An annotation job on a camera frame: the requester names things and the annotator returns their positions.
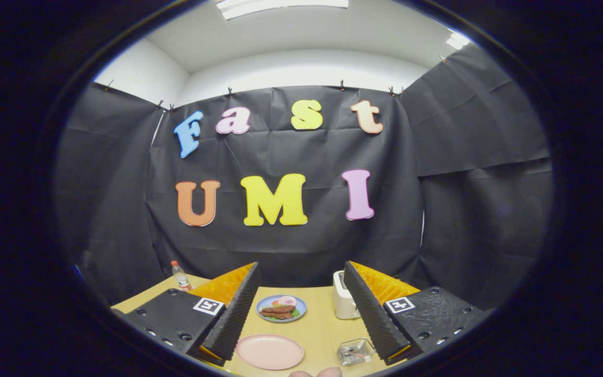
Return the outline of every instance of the white toaster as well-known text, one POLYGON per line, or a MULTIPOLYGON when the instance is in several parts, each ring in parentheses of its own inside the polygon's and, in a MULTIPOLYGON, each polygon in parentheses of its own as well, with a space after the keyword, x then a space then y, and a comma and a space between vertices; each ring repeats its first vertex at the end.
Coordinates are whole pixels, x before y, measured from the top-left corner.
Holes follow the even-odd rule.
POLYGON ((357 306, 352 300, 352 296, 343 282, 343 270, 333 274, 333 293, 332 303, 334 305, 334 313, 338 319, 353 319, 359 318, 360 312, 357 311, 357 306))

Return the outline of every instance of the table surface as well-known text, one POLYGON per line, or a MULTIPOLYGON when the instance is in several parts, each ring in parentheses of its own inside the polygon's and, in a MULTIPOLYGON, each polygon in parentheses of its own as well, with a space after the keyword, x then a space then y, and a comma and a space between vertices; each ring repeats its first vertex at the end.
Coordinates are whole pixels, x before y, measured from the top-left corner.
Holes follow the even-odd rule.
MULTIPOLYGON (((188 275, 189 282, 197 287, 208 279, 188 275)), ((113 308, 129 313, 140 305, 150 301, 155 296, 167 289, 177 288, 174 277, 160 282, 150 289, 129 298, 113 308)), ((255 334, 278 334, 294 339, 304 349, 304 359, 294 367, 286 370, 262 370, 251 367, 234 353, 232 360, 225 362, 223 367, 229 372, 257 377, 288 377, 290 372, 304 370, 311 375, 316 375, 325 368, 340 367, 344 377, 357 377, 368 375, 388 366, 378 355, 373 355, 370 362, 362 362, 349 367, 343 367, 338 360, 337 350, 341 343, 369 335, 361 319, 338 319, 333 312, 332 287, 321 286, 316 288, 271 288, 261 286, 253 300, 253 305, 248 313, 246 322, 241 331, 241 337, 255 334), (302 318, 286 324, 275 324, 259 317, 255 310, 258 302, 274 294, 288 294, 297 296, 306 302, 308 310, 302 318)))

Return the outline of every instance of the black plastic sheet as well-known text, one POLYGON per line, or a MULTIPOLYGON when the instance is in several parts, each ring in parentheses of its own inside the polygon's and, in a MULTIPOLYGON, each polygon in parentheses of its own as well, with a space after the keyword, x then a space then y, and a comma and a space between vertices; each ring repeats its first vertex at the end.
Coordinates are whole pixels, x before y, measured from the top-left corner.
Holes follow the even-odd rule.
POLYGON ((170 261, 212 279, 260 263, 263 286, 323 286, 354 260, 418 288, 441 286, 483 309, 508 296, 538 255, 552 200, 552 169, 538 116, 483 52, 466 46, 402 96, 296 86, 219 96, 161 110, 93 85, 77 103, 58 158, 57 204, 70 258, 109 303, 171 275, 170 261), (292 104, 321 103, 317 129, 294 129, 292 104), (350 107, 378 107, 367 134, 350 107), (220 134, 225 110, 246 107, 250 129, 220 134), (186 158, 176 126, 201 110, 199 146, 186 158), (366 169, 375 215, 347 220, 341 174, 366 169), (241 179, 273 193, 303 174, 308 223, 246 226, 241 179), (204 227, 178 215, 178 182, 219 181, 204 227), (425 213, 424 234, 423 210, 425 213))
MULTIPOLYGON (((150 148, 146 205, 153 246, 160 260, 179 260, 187 271, 214 277, 258 261, 264 286, 331 285, 346 260, 388 274, 412 277, 420 244, 422 203, 412 154, 411 130, 399 99, 365 89, 321 86, 271 88, 221 96, 175 109, 165 117, 150 148), (294 129, 291 107, 300 99, 322 105, 321 127, 294 129), (384 129, 367 134, 350 106, 368 100, 384 129), (251 110, 244 134, 219 134, 215 124, 232 107, 251 110), (174 128, 201 110, 199 146, 180 158, 174 128), (347 220, 349 191, 341 177, 366 169, 371 219, 347 220), (261 176, 274 192, 282 176, 303 174, 305 225, 265 222, 244 225, 246 193, 241 179, 261 176), (205 227, 184 224, 177 214, 175 184, 219 181, 216 216, 205 227)), ((204 193, 193 196, 194 213, 204 210, 204 193)))
POLYGON ((146 151, 161 114, 148 101, 93 84, 60 141, 54 186, 65 252, 111 304, 164 279, 143 202, 146 151))
POLYGON ((425 212, 412 282, 495 307, 526 274, 548 229, 553 170, 539 117, 474 45, 426 72, 401 100, 425 212))

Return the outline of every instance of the yellow letter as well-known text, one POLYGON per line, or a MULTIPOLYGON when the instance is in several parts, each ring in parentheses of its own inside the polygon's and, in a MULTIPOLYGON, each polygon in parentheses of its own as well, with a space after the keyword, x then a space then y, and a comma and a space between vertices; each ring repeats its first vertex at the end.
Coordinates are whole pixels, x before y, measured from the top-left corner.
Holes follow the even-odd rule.
POLYGON ((249 227, 259 227, 264 224, 264 219, 259 215, 259 210, 262 210, 266 220, 273 225, 282 207, 281 224, 306 224, 308 217, 304 215, 302 208, 302 184, 304 182, 306 182, 306 177, 301 174, 286 174, 278 183, 276 193, 271 194, 262 177, 247 176, 242 179, 241 186, 246 189, 248 206, 248 215, 243 223, 249 227))
POLYGON ((320 102, 302 99, 292 105, 292 127, 296 129, 316 129, 322 124, 320 102))

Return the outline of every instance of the ceiling light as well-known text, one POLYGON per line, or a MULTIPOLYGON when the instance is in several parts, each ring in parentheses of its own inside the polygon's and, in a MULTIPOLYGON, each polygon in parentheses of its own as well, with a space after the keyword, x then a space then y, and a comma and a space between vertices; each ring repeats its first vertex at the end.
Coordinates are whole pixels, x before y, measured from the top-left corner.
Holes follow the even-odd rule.
POLYGON ((453 30, 450 30, 450 32, 450 39, 445 41, 445 43, 448 43, 448 45, 452 46, 456 50, 460 50, 460 48, 462 48, 463 46, 469 45, 469 38, 463 36, 460 33, 456 33, 453 30))
POLYGON ((283 7, 335 7, 348 9, 349 0, 223 0, 218 9, 225 19, 283 7))

